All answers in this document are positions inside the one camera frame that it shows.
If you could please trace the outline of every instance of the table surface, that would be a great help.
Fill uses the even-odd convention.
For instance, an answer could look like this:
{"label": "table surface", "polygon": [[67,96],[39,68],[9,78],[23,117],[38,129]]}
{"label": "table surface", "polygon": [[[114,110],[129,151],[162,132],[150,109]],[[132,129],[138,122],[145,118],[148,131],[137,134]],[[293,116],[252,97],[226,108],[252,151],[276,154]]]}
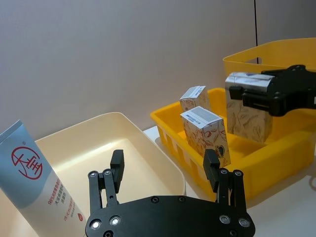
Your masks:
{"label": "table surface", "polygon": [[[161,143],[157,126],[144,133],[166,154],[171,156]],[[209,200],[191,176],[175,162],[183,172],[187,183],[187,196]],[[247,211],[256,226],[256,237],[316,236],[316,162],[256,198],[247,202]]]}

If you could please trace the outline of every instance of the white cardboard box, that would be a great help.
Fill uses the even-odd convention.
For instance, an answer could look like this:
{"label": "white cardboard box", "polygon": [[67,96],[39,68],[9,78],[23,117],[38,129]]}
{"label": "white cardboard box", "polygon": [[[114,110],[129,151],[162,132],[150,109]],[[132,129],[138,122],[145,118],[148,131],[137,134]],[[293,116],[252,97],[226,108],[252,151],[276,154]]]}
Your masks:
{"label": "white cardboard box", "polygon": [[273,119],[266,111],[243,106],[241,100],[232,100],[230,86],[242,86],[247,89],[267,92],[273,76],[250,73],[231,73],[225,81],[227,130],[256,142],[264,143],[272,130]]}
{"label": "white cardboard box", "polygon": [[182,111],[188,111],[196,106],[210,110],[210,103],[205,86],[194,86],[180,98]]}
{"label": "white cardboard box", "polygon": [[221,167],[231,163],[224,121],[221,117],[198,106],[183,112],[181,118],[189,145],[202,157],[205,149],[213,149],[218,155]]}

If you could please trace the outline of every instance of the yellow bin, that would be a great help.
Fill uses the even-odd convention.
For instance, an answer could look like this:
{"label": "yellow bin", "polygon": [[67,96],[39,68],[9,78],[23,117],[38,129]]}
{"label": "yellow bin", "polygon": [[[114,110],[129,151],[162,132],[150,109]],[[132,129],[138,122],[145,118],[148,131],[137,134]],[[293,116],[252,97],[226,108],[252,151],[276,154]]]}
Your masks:
{"label": "yellow bin", "polygon": [[[245,63],[260,57],[262,64]],[[305,64],[316,69],[316,38],[290,39],[267,43],[224,59],[227,74],[234,71],[261,72]],[[224,118],[226,126],[225,91],[208,91],[212,111]],[[215,200],[203,170],[203,157],[186,141],[180,119],[181,106],[173,103],[151,113],[162,143],[190,173],[195,182]],[[297,173],[314,160],[316,143],[316,111],[295,110],[274,118],[273,130],[264,144],[227,134],[232,164],[230,171],[244,172],[246,198],[260,194],[280,180]]]}

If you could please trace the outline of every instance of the circular logo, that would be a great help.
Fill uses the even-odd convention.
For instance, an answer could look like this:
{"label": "circular logo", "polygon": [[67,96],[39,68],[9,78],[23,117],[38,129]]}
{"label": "circular logo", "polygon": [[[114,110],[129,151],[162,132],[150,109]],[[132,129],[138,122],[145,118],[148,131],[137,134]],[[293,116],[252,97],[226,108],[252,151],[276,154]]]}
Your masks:
{"label": "circular logo", "polygon": [[17,147],[13,150],[11,158],[14,166],[24,177],[32,180],[40,178],[43,165],[34,150],[28,147]]}

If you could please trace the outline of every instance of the toothpaste tube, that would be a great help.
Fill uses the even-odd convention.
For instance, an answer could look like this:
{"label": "toothpaste tube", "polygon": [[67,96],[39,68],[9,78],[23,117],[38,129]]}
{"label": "toothpaste tube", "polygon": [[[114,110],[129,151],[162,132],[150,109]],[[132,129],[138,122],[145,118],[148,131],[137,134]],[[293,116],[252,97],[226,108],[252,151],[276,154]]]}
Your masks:
{"label": "toothpaste tube", "polygon": [[21,121],[0,135],[0,188],[40,237],[85,236],[85,217]]}

